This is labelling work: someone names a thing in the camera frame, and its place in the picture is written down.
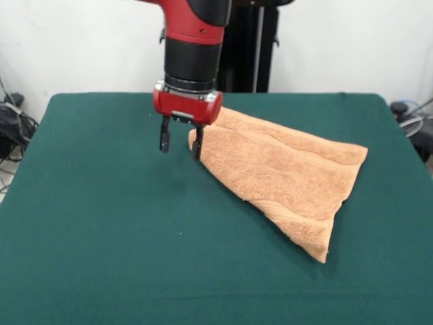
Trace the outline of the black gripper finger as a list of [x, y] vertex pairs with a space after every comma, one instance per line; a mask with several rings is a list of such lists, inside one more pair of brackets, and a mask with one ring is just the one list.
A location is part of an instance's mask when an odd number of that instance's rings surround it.
[[196, 126], [196, 139], [192, 143], [192, 155], [195, 160], [200, 160], [201, 152], [202, 152], [202, 143], [204, 139], [204, 126], [197, 125]]
[[169, 143], [170, 143], [170, 133], [168, 129], [169, 123], [170, 123], [170, 117], [163, 116], [161, 127], [160, 127], [160, 151], [162, 151], [163, 153], [167, 153], [169, 150]]

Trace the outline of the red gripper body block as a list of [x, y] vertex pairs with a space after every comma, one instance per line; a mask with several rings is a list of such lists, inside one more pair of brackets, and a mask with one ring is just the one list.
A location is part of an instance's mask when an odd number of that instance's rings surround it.
[[200, 99], [198, 95], [165, 91], [164, 86], [155, 86], [153, 103], [155, 111], [162, 116], [186, 118], [195, 125], [211, 125], [221, 110], [223, 94], [212, 91]]

